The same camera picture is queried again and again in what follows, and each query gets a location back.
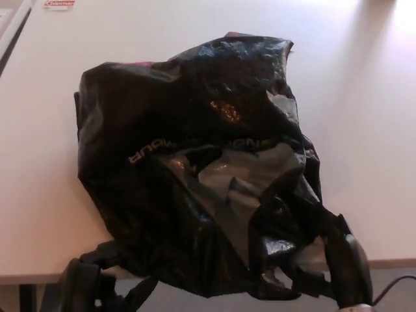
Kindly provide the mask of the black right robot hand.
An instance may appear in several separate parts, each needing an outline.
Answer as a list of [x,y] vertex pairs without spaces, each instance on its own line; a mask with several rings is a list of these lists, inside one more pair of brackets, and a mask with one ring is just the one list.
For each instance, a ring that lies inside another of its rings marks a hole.
[[322,273],[296,268],[292,290],[315,298],[331,298],[337,303],[339,311],[372,311],[373,289],[369,262],[343,216],[333,218],[325,214],[319,229],[330,281],[325,280]]

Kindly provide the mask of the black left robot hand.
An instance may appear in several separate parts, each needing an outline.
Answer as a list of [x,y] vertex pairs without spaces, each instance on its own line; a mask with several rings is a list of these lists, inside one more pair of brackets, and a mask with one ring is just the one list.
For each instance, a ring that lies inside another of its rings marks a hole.
[[137,311],[155,290],[158,281],[144,278],[126,296],[115,291],[116,276],[104,273],[122,262],[114,241],[99,244],[91,252],[73,258],[59,280],[57,311]]

